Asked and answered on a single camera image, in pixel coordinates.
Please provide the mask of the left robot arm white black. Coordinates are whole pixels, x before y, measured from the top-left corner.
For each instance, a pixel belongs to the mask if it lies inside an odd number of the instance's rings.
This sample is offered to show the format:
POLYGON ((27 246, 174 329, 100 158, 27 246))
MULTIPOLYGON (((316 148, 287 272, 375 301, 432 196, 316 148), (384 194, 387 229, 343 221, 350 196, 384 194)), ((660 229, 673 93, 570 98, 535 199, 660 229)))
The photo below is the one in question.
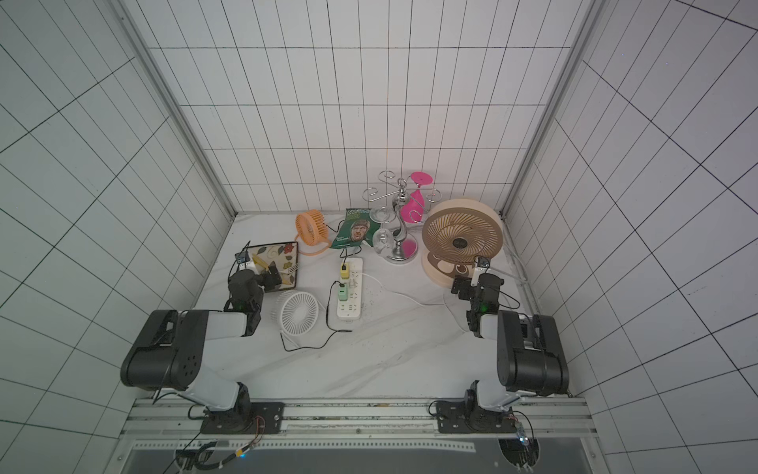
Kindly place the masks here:
POLYGON ((278 434, 284 404, 252 402, 248 387, 209 367, 203 353, 208 342, 252 337, 261 322, 265 292, 281 283, 274 264, 262 274, 238 270, 228 278, 229 298, 220 311, 153 311, 122 363, 122 384, 156 392, 172 389, 203 406, 203 435, 278 434))

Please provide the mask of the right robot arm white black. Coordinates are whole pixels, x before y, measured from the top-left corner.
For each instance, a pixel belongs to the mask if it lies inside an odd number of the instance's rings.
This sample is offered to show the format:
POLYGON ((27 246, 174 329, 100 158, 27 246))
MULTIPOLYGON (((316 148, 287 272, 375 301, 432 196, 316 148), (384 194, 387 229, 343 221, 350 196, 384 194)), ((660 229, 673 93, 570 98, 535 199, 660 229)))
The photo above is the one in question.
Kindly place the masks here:
POLYGON ((476 380, 459 401, 437 400, 430 414, 442 434, 514 434, 529 444, 526 416, 513 405, 528 396, 569 393, 570 373, 555 318, 522 315, 499 303, 505 281, 476 269, 454 278, 451 292, 470 303, 467 324, 475 337, 495 342, 495 380, 476 380))

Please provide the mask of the white power strip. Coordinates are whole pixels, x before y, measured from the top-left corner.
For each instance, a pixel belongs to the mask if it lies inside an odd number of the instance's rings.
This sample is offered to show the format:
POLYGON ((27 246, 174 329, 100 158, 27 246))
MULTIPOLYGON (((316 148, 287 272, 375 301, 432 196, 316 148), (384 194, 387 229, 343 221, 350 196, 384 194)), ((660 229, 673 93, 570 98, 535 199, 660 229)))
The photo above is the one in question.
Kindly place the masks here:
POLYGON ((337 316, 341 320, 355 321, 360 318, 362 310, 363 260, 351 257, 346 258, 343 264, 345 263, 349 265, 351 277, 349 280, 341 280, 340 277, 339 284, 347 285, 349 288, 349 298, 346 301, 341 301, 338 298, 337 316))

